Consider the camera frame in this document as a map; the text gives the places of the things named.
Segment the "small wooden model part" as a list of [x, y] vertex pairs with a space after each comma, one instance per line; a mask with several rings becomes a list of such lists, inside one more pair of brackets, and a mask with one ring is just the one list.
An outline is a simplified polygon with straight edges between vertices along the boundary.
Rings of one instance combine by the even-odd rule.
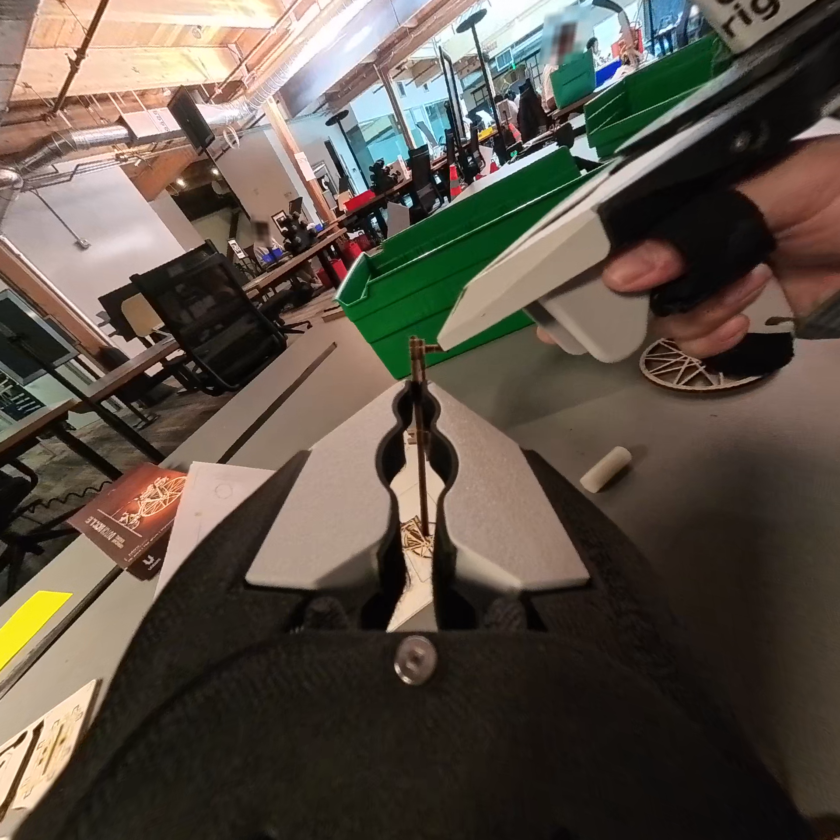
[[435, 527], [436, 523], [430, 521], [425, 532], [418, 516], [402, 521], [400, 525], [402, 550], [415, 558], [430, 561], [434, 555]]

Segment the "brown wooden desk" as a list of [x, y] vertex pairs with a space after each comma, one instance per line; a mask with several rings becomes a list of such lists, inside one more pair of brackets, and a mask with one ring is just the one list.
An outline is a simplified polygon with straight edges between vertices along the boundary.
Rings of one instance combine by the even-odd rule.
[[122, 363], [113, 371], [106, 373], [103, 377], [84, 388], [77, 387], [58, 373], [57, 368], [40, 358], [33, 348], [21, 337], [14, 333], [8, 334], [12, 346], [21, 350], [31, 360], [38, 362], [49, 375], [58, 383], [71, 392], [73, 398], [64, 402], [46, 406], [36, 413], [28, 415], [22, 421], [17, 421], [9, 429], [2, 432], [2, 452], [6, 453], [12, 447], [22, 444], [24, 441], [36, 438], [51, 427], [56, 428], [56, 435], [66, 445], [76, 452], [80, 457], [86, 459], [90, 464], [103, 470], [107, 476], [117, 477], [118, 471], [105, 459], [96, 455], [88, 446], [82, 444], [73, 437], [62, 424], [67, 420], [69, 413], [82, 408], [95, 413], [106, 425], [114, 430], [119, 436], [125, 439], [133, 448], [141, 452], [147, 461], [158, 465], [163, 459], [163, 454], [146, 440], [141, 433], [124, 422], [121, 417], [110, 411], [105, 402], [118, 394], [126, 385], [136, 380], [140, 375], [147, 372], [152, 366], [165, 361], [180, 346], [174, 338], [169, 338], [161, 343], [156, 343], [127, 362]]

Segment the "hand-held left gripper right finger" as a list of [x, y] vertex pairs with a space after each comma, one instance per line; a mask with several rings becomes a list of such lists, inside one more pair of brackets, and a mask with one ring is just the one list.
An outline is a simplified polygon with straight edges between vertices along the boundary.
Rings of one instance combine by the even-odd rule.
[[589, 571], [523, 449], [434, 383], [423, 403], [434, 503], [437, 625], [477, 625], [497, 599], [588, 585]]

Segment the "long brown desk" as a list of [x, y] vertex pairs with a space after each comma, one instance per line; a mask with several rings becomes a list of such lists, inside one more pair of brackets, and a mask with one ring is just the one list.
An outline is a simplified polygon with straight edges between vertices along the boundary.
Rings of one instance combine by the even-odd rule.
[[337, 254], [337, 259], [341, 259], [344, 263], [339, 246], [340, 242], [348, 237], [348, 234], [349, 232], [345, 227], [330, 227], [328, 234], [318, 237], [314, 245], [299, 255], [281, 261], [267, 273], [247, 282], [241, 287], [242, 291], [252, 297], [259, 291], [281, 282], [283, 277], [298, 270], [300, 266], [312, 259], [318, 259], [322, 263], [322, 268], [331, 282], [340, 282], [338, 274], [332, 266], [332, 254], [334, 251]]

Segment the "wooden model bicycle frame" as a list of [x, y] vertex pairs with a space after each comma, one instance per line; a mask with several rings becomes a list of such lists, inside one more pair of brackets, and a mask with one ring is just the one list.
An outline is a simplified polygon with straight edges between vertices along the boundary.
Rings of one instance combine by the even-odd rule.
[[413, 399], [416, 464], [419, 492], [419, 524], [422, 535], [429, 537], [429, 517], [427, 504], [427, 475], [426, 475], [426, 423], [424, 398], [426, 391], [426, 342], [412, 336], [408, 344], [411, 362], [411, 394]]

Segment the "brown model kit box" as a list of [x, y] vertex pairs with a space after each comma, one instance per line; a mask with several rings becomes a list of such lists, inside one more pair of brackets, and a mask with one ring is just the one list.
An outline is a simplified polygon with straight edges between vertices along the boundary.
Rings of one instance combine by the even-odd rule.
[[159, 572], [187, 475], [141, 464], [104, 487], [69, 525], [140, 581]]

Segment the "person's right hand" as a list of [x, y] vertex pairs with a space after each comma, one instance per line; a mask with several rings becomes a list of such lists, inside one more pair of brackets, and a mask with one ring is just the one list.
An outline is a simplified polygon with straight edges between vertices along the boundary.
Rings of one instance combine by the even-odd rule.
[[690, 307], [655, 315], [658, 332], [701, 360], [732, 351], [772, 280], [790, 310], [791, 291], [839, 290], [838, 158], [836, 134], [795, 143], [771, 167], [694, 197], [611, 256], [602, 283], [638, 296], [687, 281]]

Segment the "dark framed screen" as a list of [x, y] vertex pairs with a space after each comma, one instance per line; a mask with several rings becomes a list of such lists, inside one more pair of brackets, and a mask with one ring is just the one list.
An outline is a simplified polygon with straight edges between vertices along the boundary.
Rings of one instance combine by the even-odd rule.
[[55, 367], [75, 360], [76, 345], [27, 302], [9, 289], [1, 290], [1, 370], [19, 385], [30, 385], [46, 375], [39, 361]]

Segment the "wooden parts sheet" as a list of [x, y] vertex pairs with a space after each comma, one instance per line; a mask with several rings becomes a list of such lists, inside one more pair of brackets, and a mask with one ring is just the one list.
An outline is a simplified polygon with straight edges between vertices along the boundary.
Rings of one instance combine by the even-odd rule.
[[87, 731], [102, 680], [93, 679], [1, 747], [1, 818], [32, 811]]

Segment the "black speaker on stand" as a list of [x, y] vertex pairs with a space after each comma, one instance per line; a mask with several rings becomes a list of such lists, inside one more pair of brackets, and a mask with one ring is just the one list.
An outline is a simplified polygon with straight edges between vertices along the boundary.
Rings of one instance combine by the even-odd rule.
[[204, 230], [213, 242], [229, 249], [227, 240], [238, 235], [239, 222], [247, 214], [217, 162], [215, 134], [186, 88], [176, 91], [168, 109], [196, 153], [194, 162], [168, 185], [170, 197], [190, 223], [205, 221]]

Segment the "small green plastic bin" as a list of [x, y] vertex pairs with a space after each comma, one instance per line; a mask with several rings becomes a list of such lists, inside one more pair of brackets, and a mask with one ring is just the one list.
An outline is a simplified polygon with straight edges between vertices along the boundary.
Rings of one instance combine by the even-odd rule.
[[551, 75], [555, 108], [566, 109], [595, 90], [595, 64], [588, 49], [567, 55]]

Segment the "round wooden spoked wheel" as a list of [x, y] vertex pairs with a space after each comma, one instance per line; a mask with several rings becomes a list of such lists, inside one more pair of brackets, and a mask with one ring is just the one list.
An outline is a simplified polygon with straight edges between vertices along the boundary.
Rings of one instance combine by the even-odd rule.
[[767, 376], [729, 376], [715, 372], [705, 362], [683, 353], [675, 343], [666, 339], [648, 345], [639, 356], [638, 366], [649, 382], [666, 390], [686, 394], [737, 390]]

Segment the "black floor lamp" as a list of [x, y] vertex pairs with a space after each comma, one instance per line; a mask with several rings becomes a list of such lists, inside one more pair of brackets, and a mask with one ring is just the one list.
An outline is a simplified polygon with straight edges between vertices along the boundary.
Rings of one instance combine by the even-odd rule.
[[470, 14], [466, 17], [461, 23], [458, 24], [456, 27], [457, 34], [464, 34], [465, 32], [470, 32], [472, 39], [474, 41], [474, 45], [476, 47], [476, 55], [479, 62], [479, 71], [482, 76], [482, 80], [484, 82], [484, 87], [486, 89], [487, 94], [487, 103], [490, 106], [490, 112], [493, 118], [493, 123], [495, 125], [497, 136], [501, 138], [502, 135], [502, 127], [501, 121], [498, 115], [497, 105], [495, 102], [495, 92], [493, 85], [491, 83], [490, 74], [487, 68], [487, 61], [484, 57], [484, 53], [480, 44], [480, 39], [477, 32], [478, 24], [486, 17], [487, 10], [485, 8], [480, 8], [477, 11]]
[[348, 150], [353, 158], [353, 162], [355, 164], [355, 170], [358, 172], [362, 183], [364, 184], [364, 189], [367, 190], [369, 188], [369, 183], [367, 181], [366, 175], [364, 174], [364, 170], [362, 167], [362, 163], [350, 141], [350, 136], [348, 134], [347, 129], [345, 129], [343, 121], [346, 120], [350, 115], [350, 111], [348, 109], [339, 110], [336, 113], [332, 114], [327, 120], [326, 125], [328, 127], [338, 126], [341, 134], [343, 136], [344, 142], [348, 147]]

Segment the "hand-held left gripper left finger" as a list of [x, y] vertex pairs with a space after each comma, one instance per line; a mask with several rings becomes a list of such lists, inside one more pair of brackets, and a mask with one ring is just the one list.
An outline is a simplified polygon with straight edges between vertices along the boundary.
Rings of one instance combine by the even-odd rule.
[[412, 397], [391, 386], [311, 447], [248, 569], [250, 585], [296, 592], [383, 592], [406, 580], [392, 488], [406, 466]]

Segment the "large green plastic bin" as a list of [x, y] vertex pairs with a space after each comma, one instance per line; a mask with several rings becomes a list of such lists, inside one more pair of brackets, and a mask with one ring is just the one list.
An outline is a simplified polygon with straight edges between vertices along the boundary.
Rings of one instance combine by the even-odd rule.
[[357, 258], [336, 302], [390, 375], [406, 378], [410, 338], [437, 343], [466, 284], [599, 169], [583, 173], [564, 147], [504, 167]]

